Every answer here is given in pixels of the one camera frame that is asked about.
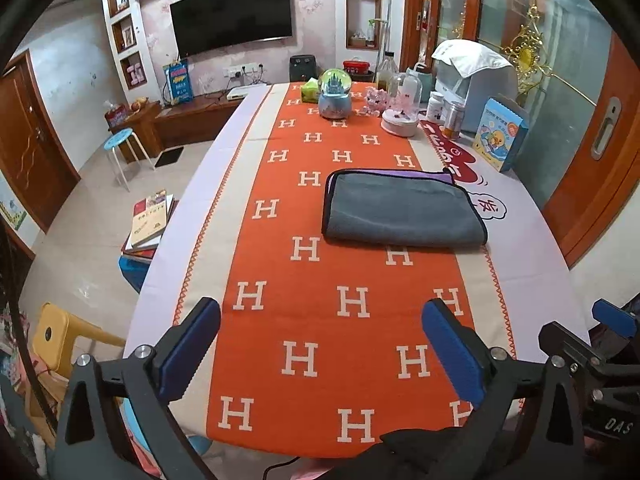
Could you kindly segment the purple and grey towel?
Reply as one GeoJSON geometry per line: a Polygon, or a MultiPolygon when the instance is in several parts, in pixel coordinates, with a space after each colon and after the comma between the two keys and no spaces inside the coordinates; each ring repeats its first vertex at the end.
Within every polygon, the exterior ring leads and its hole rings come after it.
{"type": "Polygon", "coordinates": [[[328,240],[424,248],[488,241],[471,197],[447,169],[336,170],[326,178],[321,232],[328,240]]]}

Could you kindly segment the white router box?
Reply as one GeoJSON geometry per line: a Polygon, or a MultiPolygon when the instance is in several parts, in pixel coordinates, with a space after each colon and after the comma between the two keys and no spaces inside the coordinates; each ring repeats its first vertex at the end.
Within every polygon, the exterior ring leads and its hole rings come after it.
{"type": "Polygon", "coordinates": [[[257,88],[257,84],[234,87],[227,92],[226,99],[228,101],[239,101],[245,99],[255,88],[257,88]]]}

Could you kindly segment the small white pill bottle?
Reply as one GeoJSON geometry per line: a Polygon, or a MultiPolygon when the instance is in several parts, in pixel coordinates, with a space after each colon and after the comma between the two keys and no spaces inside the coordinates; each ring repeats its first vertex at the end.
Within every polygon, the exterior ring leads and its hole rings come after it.
{"type": "Polygon", "coordinates": [[[441,125],[444,120],[442,113],[444,112],[445,98],[437,91],[431,91],[427,101],[425,117],[428,122],[434,122],[441,125]]]}

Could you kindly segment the brown wooden door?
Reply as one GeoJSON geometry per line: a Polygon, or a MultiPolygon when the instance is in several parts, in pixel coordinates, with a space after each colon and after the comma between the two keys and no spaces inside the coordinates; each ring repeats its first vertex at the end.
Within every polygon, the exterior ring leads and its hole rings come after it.
{"type": "Polygon", "coordinates": [[[40,94],[30,53],[1,73],[1,171],[44,232],[80,181],[40,94]]]}

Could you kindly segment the wooden sliding door frame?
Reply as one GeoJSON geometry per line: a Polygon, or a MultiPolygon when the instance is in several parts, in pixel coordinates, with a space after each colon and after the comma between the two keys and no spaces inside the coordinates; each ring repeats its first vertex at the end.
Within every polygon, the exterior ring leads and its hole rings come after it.
{"type": "Polygon", "coordinates": [[[544,205],[569,266],[585,255],[622,211],[639,179],[639,66],[613,35],[589,126],[558,187],[544,205]]]}

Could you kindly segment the red snack box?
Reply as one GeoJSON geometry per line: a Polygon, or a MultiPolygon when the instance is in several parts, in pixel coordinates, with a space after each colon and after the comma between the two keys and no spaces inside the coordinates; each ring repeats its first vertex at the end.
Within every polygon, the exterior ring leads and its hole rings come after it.
{"type": "Polygon", "coordinates": [[[130,115],[130,107],[126,103],[112,103],[105,101],[104,106],[106,112],[104,118],[107,122],[108,128],[113,129],[124,122],[130,115]]]}

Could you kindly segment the stack of books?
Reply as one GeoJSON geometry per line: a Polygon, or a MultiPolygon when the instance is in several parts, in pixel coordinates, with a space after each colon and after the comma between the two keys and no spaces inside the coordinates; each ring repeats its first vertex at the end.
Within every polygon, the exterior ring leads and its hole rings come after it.
{"type": "Polygon", "coordinates": [[[134,204],[131,230],[120,254],[127,259],[150,263],[165,233],[178,200],[160,190],[134,204]]]}

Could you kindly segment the blue duck picture book box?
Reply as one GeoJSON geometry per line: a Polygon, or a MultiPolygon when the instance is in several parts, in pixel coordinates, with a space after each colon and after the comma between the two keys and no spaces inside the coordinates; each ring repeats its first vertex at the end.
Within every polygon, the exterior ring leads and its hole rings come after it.
{"type": "Polygon", "coordinates": [[[480,116],[474,151],[495,170],[509,171],[529,130],[529,116],[517,102],[498,94],[490,98],[480,116]]]}

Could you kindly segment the green tissue box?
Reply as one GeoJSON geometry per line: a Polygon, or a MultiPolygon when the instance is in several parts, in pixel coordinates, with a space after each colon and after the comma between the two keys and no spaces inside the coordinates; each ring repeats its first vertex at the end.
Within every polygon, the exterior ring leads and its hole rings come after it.
{"type": "Polygon", "coordinates": [[[320,86],[316,78],[310,78],[300,86],[300,99],[303,103],[317,104],[319,96],[320,86]]]}

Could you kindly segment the white covered appliance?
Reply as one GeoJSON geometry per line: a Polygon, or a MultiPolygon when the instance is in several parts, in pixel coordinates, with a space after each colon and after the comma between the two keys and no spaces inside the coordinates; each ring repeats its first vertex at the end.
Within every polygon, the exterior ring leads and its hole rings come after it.
{"type": "Polygon", "coordinates": [[[462,131],[474,133],[486,102],[494,96],[514,100],[518,76],[501,54],[464,39],[443,41],[432,54],[435,91],[446,102],[464,105],[462,131]]]}

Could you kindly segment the yellow plastic chair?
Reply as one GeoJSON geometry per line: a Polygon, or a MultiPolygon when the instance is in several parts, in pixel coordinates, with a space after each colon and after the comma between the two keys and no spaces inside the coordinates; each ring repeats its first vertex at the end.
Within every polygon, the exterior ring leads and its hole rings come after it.
{"type": "Polygon", "coordinates": [[[72,374],[72,357],[77,338],[124,348],[125,341],[99,326],[93,325],[47,302],[41,308],[35,335],[32,337],[32,355],[36,378],[44,400],[55,419],[60,418],[68,380],[72,374]]]}

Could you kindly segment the blue castle snow globe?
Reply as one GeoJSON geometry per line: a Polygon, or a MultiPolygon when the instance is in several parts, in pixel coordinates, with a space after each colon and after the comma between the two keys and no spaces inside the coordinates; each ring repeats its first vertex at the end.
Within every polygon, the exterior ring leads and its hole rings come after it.
{"type": "Polygon", "coordinates": [[[352,112],[352,78],[344,70],[331,68],[319,79],[318,110],[322,118],[346,119],[352,112]]]}

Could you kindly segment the pink bear figurine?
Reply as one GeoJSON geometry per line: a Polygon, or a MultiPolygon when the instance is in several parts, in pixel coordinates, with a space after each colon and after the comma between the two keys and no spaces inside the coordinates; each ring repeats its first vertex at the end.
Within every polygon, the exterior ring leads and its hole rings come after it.
{"type": "Polygon", "coordinates": [[[390,96],[384,89],[367,88],[364,104],[358,114],[362,116],[381,117],[390,105],[390,96]]]}

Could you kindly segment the gold door ornament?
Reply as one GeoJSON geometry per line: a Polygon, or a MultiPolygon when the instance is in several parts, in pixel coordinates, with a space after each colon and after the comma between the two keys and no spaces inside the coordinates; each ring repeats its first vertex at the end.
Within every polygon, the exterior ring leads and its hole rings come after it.
{"type": "Polygon", "coordinates": [[[521,24],[518,33],[513,37],[510,44],[500,48],[500,53],[515,68],[516,80],[518,81],[518,97],[516,100],[519,103],[524,103],[529,92],[540,87],[545,79],[555,79],[589,104],[595,106],[596,102],[590,96],[587,96],[585,92],[579,90],[574,84],[555,73],[552,67],[546,63],[548,52],[544,44],[544,35],[538,27],[539,21],[538,6],[532,4],[527,10],[525,23],[521,24]]]}

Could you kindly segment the pink glass dome music box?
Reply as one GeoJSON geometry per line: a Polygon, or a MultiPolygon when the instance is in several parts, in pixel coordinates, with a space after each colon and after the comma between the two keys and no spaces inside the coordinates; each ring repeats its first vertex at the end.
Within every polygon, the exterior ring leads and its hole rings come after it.
{"type": "Polygon", "coordinates": [[[412,138],[418,132],[422,84],[413,74],[393,76],[387,87],[388,103],[381,127],[393,136],[412,138]]]}

